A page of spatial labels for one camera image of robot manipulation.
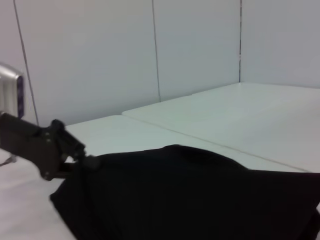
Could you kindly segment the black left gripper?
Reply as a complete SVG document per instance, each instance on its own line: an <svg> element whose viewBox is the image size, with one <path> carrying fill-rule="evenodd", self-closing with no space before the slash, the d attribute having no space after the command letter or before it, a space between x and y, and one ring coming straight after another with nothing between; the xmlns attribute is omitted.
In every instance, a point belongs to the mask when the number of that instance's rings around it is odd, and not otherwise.
<svg viewBox="0 0 320 240"><path fill-rule="evenodd" d="M66 130L62 121L53 120L50 128L1 112L0 148L33 163L47 181L66 179L81 164L89 169L101 166L101 160L87 155L86 146ZM63 162L62 156L76 162Z"/></svg>

